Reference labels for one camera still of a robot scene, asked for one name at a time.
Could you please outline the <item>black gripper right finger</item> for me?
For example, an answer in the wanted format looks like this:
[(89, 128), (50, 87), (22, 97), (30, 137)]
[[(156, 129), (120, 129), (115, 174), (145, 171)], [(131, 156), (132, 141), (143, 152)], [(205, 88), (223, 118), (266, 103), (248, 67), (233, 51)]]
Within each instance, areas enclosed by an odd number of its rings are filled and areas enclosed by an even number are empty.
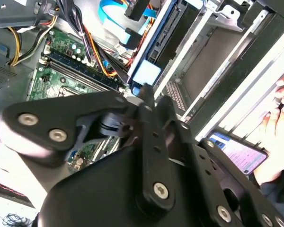
[(156, 110), (169, 137), (170, 157), (190, 171), (193, 213), (202, 227), (284, 227), (282, 214), (217, 145), (192, 139), (169, 96), (159, 100)]

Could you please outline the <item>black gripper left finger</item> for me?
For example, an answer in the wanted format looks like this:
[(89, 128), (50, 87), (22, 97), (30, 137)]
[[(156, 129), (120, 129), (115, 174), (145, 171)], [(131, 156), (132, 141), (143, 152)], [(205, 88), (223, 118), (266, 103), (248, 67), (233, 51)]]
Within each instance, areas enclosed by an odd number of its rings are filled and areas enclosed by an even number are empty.
[(117, 136), (138, 153), (138, 203), (169, 212), (175, 192), (169, 167), (169, 135), (177, 118), (171, 98), (155, 103), (152, 88), (138, 97), (114, 91), (28, 101), (0, 112), (0, 157), (10, 155), (10, 178), (40, 211), (50, 190), (69, 176), (67, 159), (82, 145)]

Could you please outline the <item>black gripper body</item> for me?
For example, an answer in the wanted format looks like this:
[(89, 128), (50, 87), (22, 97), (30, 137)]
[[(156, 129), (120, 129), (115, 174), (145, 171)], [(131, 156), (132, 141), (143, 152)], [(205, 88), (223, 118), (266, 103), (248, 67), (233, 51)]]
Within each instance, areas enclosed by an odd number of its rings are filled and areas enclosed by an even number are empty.
[(162, 187), (143, 189), (140, 153), (126, 148), (59, 182), (38, 215), (40, 227), (201, 227), (192, 177), (168, 161)]

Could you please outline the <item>person's left hand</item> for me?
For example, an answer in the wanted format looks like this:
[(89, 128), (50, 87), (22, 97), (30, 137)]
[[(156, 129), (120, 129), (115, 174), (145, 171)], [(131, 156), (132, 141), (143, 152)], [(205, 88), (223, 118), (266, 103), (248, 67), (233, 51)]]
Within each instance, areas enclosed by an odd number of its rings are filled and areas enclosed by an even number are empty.
[(284, 107), (271, 110), (259, 129), (268, 158), (254, 171), (254, 176), (263, 185), (276, 180), (284, 170)]

